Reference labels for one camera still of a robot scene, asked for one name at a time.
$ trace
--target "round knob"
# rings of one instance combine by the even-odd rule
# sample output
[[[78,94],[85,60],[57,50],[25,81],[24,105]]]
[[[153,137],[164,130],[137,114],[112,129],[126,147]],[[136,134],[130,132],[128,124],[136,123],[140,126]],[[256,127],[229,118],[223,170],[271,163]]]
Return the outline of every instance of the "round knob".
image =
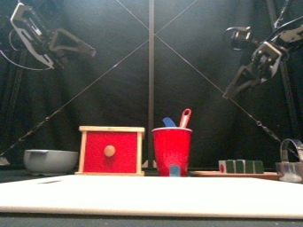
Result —
[[[104,154],[106,157],[112,157],[116,152],[116,148],[113,145],[106,145],[104,148]]]

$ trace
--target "gray bowl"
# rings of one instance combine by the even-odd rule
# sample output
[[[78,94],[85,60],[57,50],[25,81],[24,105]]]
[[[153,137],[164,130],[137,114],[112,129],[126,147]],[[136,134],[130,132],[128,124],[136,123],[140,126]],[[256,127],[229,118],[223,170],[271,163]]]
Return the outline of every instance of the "gray bowl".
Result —
[[[58,176],[72,171],[78,153],[57,150],[25,150],[24,164],[34,176]]]
[[[279,180],[289,183],[303,183],[303,162],[277,162]]]

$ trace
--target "red box front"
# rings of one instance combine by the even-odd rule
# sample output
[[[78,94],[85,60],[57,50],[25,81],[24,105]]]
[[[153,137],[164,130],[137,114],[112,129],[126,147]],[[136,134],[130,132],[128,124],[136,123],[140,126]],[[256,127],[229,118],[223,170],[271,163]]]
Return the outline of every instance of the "red box front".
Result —
[[[108,145],[114,147],[113,156],[104,154]],[[137,133],[88,131],[84,172],[136,173]]]

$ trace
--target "white table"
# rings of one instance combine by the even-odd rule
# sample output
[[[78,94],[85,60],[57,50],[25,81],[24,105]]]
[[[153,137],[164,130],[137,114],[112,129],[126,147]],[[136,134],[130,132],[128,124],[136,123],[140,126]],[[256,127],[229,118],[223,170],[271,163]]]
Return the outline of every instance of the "white table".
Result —
[[[303,185],[253,178],[54,176],[0,192],[8,213],[303,219]]]

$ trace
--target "cup rim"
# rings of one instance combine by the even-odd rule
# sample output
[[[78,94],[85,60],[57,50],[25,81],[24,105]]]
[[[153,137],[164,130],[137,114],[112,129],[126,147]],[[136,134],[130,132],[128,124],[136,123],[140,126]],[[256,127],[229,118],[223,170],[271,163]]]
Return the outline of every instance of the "cup rim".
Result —
[[[158,131],[158,130],[165,130],[165,129],[172,129],[172,130],[177,129],[177,130],[185,130],[185,131],[193,132],[190,129],[181,128],[181,127],[160,127],[160,128],[153,129],[150,132]]]

